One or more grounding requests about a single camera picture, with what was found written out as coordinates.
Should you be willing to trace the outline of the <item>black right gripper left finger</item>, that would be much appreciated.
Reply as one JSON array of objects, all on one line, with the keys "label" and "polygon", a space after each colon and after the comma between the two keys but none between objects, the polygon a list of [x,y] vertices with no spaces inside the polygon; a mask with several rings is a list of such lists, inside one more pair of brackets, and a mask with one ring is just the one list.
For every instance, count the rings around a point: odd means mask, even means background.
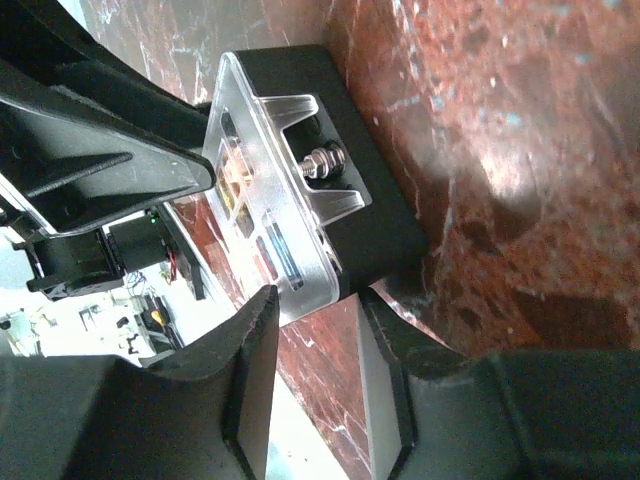
[{"label": "black right gripper left finger", "polygon": [[1,360],[5,479],[261,479],[279,294],[265,286],[195,342],[118,356]]}]

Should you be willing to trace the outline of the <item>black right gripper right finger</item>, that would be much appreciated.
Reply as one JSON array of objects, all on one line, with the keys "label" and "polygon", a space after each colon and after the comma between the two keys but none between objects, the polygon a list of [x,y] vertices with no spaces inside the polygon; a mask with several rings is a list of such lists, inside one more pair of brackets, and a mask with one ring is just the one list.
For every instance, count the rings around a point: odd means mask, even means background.
[{"label": "black right gripper right finger", "polygon": [[376,479],[635,479],[639,355],[509,350],[468,359],[359,296]]}]

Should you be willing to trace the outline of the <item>clear plastic fuse box lid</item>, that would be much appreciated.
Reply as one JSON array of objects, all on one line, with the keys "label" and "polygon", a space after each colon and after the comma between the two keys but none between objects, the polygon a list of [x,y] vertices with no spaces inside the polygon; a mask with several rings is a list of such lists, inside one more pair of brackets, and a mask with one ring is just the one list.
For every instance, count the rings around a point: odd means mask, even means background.
[{"label": "clear plastic fuse box lid", "polygon": [[318,95],[261,95],[240,53],[222,55],[203,152],[207,199],[241,290],[274,284],[287,325],[339,300],[328,225],[372,197]]}]

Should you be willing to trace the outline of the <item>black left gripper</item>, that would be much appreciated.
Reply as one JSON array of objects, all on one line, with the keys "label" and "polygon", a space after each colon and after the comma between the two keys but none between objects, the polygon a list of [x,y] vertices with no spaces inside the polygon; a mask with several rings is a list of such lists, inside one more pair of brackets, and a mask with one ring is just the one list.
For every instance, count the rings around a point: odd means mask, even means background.
[{"label": "black left gripper", "polygon": [[62,300],[123,286],[104,231],[82,232],[212,188],[213,168],[195,151],[205,128],[193,109],[112,115],[62,97],[2,98],[1,228],[26,264],[26,289]]}]

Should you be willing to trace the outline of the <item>black fuse box base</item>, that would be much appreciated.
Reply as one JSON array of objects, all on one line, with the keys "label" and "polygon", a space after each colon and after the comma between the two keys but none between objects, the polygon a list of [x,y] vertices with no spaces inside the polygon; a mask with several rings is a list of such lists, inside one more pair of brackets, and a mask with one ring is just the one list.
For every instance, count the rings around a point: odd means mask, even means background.
[{"label": "black fuse box base", "polygon": [[207,197],[239,284],[314,310],[418,259],[426,237],[319,45],[221,56]]}]

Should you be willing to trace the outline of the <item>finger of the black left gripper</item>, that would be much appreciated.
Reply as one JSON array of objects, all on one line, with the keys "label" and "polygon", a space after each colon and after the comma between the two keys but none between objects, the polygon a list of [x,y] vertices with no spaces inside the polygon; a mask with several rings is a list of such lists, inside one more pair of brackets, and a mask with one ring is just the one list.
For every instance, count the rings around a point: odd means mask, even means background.
[{"label": "finger of the black left gripper", "polygon": [[204,144],[206,111],[122,62],[57,1],[1,3],[1,59],[43,85],[62,85],[181,148]]}]

